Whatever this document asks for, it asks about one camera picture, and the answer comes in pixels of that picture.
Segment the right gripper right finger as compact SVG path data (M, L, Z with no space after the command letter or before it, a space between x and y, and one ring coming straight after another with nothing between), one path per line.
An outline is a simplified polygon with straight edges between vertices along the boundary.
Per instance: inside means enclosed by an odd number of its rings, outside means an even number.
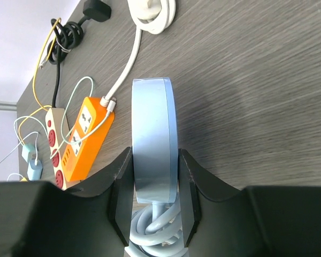
M321 256L321 186L239 190L179 150L179 198L190 256Z

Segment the orange power strip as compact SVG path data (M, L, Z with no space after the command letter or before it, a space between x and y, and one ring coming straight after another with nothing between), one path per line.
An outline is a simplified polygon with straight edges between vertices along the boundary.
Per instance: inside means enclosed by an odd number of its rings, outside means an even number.
M87 178L115 115L100 104L98 97L85 97L62 157L67 182Z

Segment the teal charger plug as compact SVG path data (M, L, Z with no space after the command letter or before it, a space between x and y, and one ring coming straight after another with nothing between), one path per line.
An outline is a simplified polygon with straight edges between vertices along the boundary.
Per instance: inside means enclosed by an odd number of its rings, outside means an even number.
M22 146L21 151L22 158L29 163L31 160L34 160L36 158L36 148L32 144L25 144Z

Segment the light blue round socket base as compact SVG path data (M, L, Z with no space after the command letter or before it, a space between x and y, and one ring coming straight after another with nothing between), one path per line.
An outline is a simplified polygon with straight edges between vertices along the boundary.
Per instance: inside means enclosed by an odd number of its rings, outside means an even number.
M134 79L132 151L139 203L173 203L177 195L178 135L170 78Z

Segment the beige red power strip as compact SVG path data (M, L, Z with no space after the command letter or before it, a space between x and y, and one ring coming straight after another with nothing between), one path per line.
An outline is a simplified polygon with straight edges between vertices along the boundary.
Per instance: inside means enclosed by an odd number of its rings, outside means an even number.
M55 174L56 185L65 190L67 182L63 174L62 155L65 150L65 145L61 145L63 139L60 135L61 121L64 114L62 108L50 108L45 115L45 124L47 129L48 143L50 147L50 154L52 155L51 164Z

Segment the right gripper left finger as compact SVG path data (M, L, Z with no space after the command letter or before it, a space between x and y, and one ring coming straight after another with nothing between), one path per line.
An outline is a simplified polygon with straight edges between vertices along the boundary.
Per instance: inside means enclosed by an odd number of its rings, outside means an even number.
M133 194L129 147L66 190L41 180L0 182L0 256L123 256Z

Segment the light blue charger plug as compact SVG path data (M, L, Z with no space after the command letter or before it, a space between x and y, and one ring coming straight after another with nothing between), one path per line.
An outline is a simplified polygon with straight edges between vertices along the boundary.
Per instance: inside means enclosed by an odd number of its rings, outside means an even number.
M43 170L43 165L40 160L37 160L37 162L36 162L36 159L30 160L28 163L28 169L27 169L28 180L36 181L41 179L42 170Z

